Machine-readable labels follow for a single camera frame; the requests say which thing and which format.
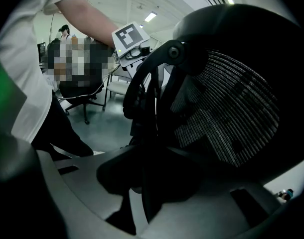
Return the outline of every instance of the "bolt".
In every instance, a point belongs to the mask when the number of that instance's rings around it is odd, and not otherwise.
[[[179,50],[176,48],[176,47],[171,47],[169,50],[168,50],[168,55],[171,57],[171,58],[177,58],[179,56]]]

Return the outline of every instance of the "forearm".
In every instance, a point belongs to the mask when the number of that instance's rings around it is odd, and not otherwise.
[[[112,32],[117,30],[118,27],[109,18],[92,7],[86,0],[74,0],[73,9],[70,5],[71,3],[67,0],[63,0],[57,4],[66,19],[76,29],[114,47]]]

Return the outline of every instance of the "black pants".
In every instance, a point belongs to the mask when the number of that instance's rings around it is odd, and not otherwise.
[[[54,95],[48,115],[31,145],[49,152],[54,160],[64,156],[55,151],[52,145],[81,157],[93,155],[92,149],[72,129],[70,120]]]

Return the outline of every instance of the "computer monitor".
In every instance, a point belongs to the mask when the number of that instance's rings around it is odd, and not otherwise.
[[[38,55],[39,55],[39,62],[41,62],[42,58],[46,55],[46,43],[39,43],[38,45]]]

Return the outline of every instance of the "ceiling light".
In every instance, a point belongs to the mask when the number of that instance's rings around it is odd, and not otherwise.
[[[149,22],[151,19],[153,19],[157,14],[155,12],[151,12],[144,21]]]
[[[230,4],[234,4],[234,1],[233,1],[233,0],[228,0],[228,2],[229,2]]]

